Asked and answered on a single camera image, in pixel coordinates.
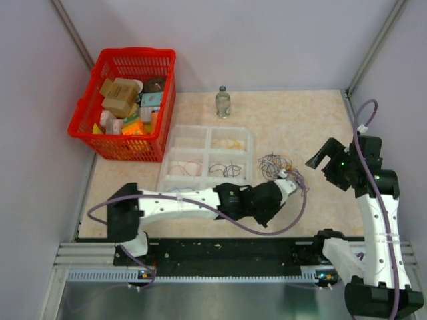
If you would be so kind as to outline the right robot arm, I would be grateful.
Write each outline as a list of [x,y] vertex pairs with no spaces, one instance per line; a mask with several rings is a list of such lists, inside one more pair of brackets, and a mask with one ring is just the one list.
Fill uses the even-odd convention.
[[330,262],[345,285],[344,301],[350,315],[403,319],[423,308],[424,297],[412,288],[402,259],[398,231],[400,189],[395,171],[382,168],[379,137],[357,135],[345,147],[329,138],[306,162],[322,169],[326,181],[343,191],[354,190],[364,224],[364,258],[350,248],[339,231],[318,231],[311,248],[313,259]]

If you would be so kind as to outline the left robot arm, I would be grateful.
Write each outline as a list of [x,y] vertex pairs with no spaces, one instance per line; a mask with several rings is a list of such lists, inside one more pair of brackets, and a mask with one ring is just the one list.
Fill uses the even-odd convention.
[[261,183],[255,187],[222,183],[204,190],[184,193],[142,191],[127,183],[109,198],[107,239],[121,243],[137,264],[151,258],[143,226],[161,220],[203,218],[239,221],[251,217],[263,227],[280,211],[296,184],[288,179]]

